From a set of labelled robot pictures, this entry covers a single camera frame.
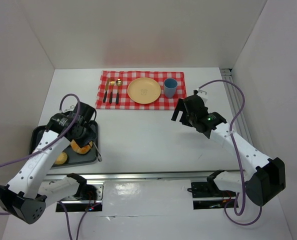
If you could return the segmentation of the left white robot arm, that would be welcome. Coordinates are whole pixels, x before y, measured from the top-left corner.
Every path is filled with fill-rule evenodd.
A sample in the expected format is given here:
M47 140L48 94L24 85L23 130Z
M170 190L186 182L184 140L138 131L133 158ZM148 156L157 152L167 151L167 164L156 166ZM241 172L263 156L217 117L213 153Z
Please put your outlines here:
M0 207L27 224L35 223L50 205L72 196L92 200L95 186L76 173L42 186L42 182L60 154L75 141L82 148L97 138L96 110L79 103L73 111L57 113L45 127L40 142L20 171L6 184L0 185Z

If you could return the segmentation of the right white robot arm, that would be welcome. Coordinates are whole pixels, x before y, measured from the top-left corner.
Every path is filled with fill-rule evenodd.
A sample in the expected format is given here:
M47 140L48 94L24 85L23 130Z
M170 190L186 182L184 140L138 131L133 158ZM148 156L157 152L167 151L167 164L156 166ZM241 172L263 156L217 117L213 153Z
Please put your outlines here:
M258 151L217 112L208 112L203 99L191 95L179 99L171 120L195 128L208 139L218 143L232 156L240 157L244 174L218 170L207 177L208 185L216 191L241 193L257 206L262 207L286 187L285 163L278 157L272 159Z

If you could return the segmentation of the round flower-shaped bread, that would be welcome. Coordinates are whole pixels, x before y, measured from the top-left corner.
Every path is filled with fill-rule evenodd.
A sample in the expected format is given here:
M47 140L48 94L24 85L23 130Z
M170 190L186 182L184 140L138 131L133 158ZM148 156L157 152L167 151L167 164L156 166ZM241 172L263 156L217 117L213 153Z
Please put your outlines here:
M80 155L85 155L85 154L87 154L92 149L92 147L93 147L93 141L90 141L84 147L79 147L79 145L74 140L72 140L70 142L70 146L71 146L72 150L75 153L80 154Z

